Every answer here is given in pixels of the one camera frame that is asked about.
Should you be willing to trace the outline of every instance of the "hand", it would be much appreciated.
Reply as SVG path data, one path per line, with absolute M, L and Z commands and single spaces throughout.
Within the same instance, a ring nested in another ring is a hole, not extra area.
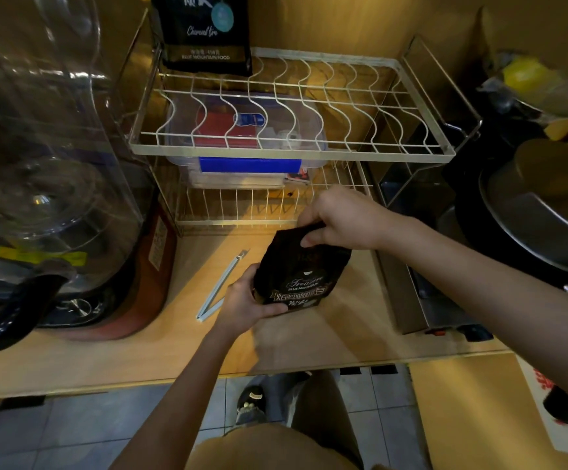
M 302 247 L 330 244 L 349 249 L 380 249 L 392 221 L 401 218 L 358 191 L 333 186 L 302 211 L 297 226 L 318 221 L 326 225 L 306 234 Z
M 241 278 L 228 287 L 223 307 L 214 324 L 214 328 L 236 339 L 254 326 L 260 318 L 280 315 L 288 311 L 283 303 L 259 305 L 251 294 L 253 278 L 260 264 L 252 264 Z

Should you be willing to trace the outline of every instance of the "stainless steel pot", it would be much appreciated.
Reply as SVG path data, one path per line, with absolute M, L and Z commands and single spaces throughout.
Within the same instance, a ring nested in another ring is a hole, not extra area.
M 515 158 L 480 178 L 495 220 L 519 245 L 568 271 L 568 145 L 534 139 Z

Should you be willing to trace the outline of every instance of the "yellow tape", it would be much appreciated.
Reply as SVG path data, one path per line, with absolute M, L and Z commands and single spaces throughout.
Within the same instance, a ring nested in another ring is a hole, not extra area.
M 0 259 L 18 260 L 19 262 L 29 262 L 39 264 L 46 259 L 64 259 L 72 266 L 81 267 L 86 265 L 86 252 L 65 252 L 64 254 L 53 254 L 51 252 L 22 251 L 13 247 L 0 246 Z

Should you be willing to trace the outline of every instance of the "bag of coffee beans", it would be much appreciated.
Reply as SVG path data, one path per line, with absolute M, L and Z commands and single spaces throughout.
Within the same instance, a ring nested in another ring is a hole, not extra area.
M 151 0 L 164 65 L 251 76 L 247 0 Z
M 288 311 L 319 304 L 334 289 L 352 255 L 351 249 L 320 244 L 302 247 L 302 237 L 325 224 L 279 230 L 254 277 L 259 303 L 285 303 Z

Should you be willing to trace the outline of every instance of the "teal round sticker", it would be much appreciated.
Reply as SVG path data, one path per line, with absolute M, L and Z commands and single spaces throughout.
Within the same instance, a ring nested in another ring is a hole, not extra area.
M 218 2 L 210 14 L 214 27 L 226 33 L 234 25 L 234 13 L 227 3 Z

